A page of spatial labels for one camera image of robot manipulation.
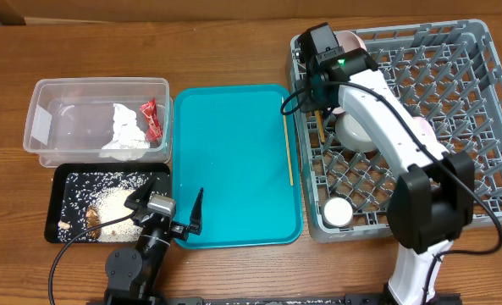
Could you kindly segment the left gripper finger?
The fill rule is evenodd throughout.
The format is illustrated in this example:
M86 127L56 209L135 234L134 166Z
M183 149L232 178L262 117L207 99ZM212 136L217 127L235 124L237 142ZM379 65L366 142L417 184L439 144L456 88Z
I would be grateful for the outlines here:
M196 197L194 206L190 214L189 232L191 234L198 236L201 234L201 228L202 228L201 207L203 201L203 192L204 189L201 188L198 192L198 195Z
M142 186L127 196L124 206L132 210L145 208L151 197L156 181L157 177L155 175L150 177Z

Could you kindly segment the white cup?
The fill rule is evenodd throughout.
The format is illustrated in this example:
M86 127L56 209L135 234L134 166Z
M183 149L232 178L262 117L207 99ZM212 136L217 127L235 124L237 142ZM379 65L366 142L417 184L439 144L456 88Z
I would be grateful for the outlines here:
M352 206L342 197L331 197L323 204L322 218L329 227L347 227L353 219Z

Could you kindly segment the pink round plate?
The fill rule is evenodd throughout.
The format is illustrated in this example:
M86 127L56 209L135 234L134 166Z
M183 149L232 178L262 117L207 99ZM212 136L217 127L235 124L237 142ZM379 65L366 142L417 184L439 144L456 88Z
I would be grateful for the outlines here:
M342 30L335 34L340 47L347 53L358 48L367 49L363 40L354 32Z

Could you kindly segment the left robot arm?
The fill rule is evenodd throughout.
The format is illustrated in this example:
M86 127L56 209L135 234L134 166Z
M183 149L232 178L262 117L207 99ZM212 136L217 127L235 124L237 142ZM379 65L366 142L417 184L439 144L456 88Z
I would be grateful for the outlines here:
M155 285L171 241L186 241L190 234L201 234L204 191L199 190L190 223L185 225L174 220L175 200L153 192L160 181L157 177L150 178L124 202L133 211L130 218L141 228L141 233L134 247L117 249L108 256L105 304L168 304Z

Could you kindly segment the red snack wrapper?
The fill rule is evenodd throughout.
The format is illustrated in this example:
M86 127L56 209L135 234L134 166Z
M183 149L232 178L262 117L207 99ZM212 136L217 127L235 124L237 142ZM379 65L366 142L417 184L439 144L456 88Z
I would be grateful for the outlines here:
M163 128L157 116L156 99L153 98L149 102L142 104L140 111L143 113L148 124L146 140L152 142L161 139L163 137Z

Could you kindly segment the rice and meat leftovers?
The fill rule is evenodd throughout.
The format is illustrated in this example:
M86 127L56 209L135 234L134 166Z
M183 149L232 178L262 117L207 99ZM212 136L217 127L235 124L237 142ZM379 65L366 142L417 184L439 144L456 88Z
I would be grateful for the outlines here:
M58 241L67 242L83 230L130 214L125 200L151 177L147 172L68 174L58 221Z

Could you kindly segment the white tissue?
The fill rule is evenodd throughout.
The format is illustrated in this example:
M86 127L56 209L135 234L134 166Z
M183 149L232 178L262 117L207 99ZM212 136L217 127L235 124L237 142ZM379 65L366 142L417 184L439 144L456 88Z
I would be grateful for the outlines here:
M108 152L101 152L99 157L123 162L142 158L150 144L137 124L136 112L121 103L115 103L113 109L113 138L102 147Z

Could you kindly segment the wooden chopstick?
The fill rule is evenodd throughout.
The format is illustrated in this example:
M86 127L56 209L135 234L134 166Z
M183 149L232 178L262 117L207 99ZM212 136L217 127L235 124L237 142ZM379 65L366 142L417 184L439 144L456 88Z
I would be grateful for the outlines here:
M315 114L315 118L316 118L319 139L320 139L320 142L323 144L323 143L325 143L325 135L324 135L321 111L316 110L314 114Z
M290 139L289 139L289 135L288 135L287 119L284 114L281 114L281 117L283 119L283 125L284 125L284 139L285 139L285 148L286 148L286 154L287 154L287 164L288 164L288 171L289 171L289 178L290 178L290 186L293 186L294 185L294 177L293 177L293 170L292 170L292 163L291 163Z

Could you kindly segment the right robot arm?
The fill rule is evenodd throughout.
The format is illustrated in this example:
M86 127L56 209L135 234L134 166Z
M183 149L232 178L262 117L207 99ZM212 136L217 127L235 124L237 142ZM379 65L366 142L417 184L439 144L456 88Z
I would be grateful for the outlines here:
M298 108L342 108L382 153L394 174L387 221L400 247L383 304L459 304L434 289L445 252L472 222L475 169L465 152L450 153L389 89L378 63L358 47L345 51L329 24L297 39L306 66Z

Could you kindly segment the grey-white bowl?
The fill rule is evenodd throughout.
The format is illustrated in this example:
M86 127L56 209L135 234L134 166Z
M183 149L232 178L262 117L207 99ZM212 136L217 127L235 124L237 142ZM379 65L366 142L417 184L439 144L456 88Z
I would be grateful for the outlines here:
M369 153L377 150L370 136L349 114L341 114L335 123L336 139L349 150L356 153Z

